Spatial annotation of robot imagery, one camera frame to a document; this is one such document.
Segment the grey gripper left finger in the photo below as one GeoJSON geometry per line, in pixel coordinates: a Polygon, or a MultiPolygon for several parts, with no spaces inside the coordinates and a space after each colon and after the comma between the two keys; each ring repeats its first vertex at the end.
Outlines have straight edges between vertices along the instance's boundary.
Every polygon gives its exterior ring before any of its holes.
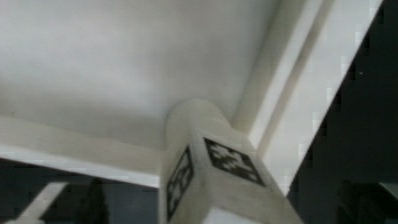
{"type": "Polygon", "coordinates": [[[111,224],[102,181],[51,182],[11,224],[111,224]]]}

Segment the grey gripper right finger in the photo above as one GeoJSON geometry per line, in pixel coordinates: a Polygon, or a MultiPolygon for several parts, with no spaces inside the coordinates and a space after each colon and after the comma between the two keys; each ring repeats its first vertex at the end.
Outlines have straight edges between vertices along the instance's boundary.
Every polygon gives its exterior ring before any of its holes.
{"type": "Polygon", "coordinates": [[[344,182],[338,224],[398,224],[398,183],[344,182]]]}

